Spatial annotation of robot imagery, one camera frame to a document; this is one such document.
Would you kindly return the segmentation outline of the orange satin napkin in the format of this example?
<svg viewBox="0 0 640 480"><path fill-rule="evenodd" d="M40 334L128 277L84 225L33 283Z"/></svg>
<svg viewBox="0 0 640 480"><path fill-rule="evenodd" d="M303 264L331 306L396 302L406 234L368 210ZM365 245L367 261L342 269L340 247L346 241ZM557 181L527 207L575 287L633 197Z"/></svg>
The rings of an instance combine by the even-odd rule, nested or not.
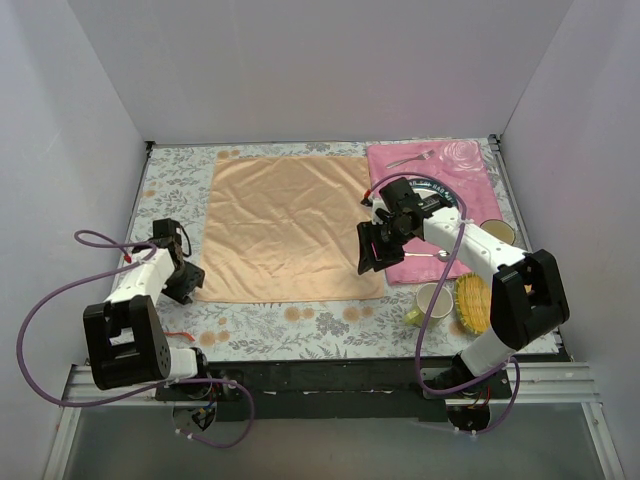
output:
<svg viewBox="0 0 640 480"><path fill-rule="evenodd" d="M215 303L377 299L379 273L358 275L356 227L368 219L363 157L218 161L204 222L197 298Z"/></svg>

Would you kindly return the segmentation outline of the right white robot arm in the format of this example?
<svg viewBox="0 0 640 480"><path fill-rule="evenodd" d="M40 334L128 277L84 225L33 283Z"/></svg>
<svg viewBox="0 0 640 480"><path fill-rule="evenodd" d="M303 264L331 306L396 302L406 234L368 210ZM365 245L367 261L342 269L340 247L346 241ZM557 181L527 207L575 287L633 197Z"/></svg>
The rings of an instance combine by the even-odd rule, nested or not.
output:
<svg viewBox="0 0 640 480"><path fill-rule="evenodd" d="M400 264L405 245L418 239L447 253L446 272L461 262L488 285L488 329L456 354L447 370L429 380L417 379L430 396L459 393L471 398L513 363L517 352L565 323L569 306L551 253L498 240L471 221L465 201L448 185L431 195L418 193L413 185L418 176L391 174L364 193L361 203L371 218L357 226L357 271L378 272Z"/></svg>

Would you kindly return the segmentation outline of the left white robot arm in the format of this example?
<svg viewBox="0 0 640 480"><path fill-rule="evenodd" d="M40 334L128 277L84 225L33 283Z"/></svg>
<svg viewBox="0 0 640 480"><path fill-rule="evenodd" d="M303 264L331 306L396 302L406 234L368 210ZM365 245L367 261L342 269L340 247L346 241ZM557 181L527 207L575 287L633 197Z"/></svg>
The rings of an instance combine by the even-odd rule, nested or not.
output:
<svg viewBox="0 0 640 480"><path fill-rule="evenodd" d="M188 305L204 285L204 270L186 260L190 254L183 247L189 244L178 221L154 221L149 244L133 248L132 260L140 265L124 274L104 302L85 309L89 362L99 389L178 380L190 399L211 392L204 354L196 347L171 347L156 310L162 295Z"/></svg>

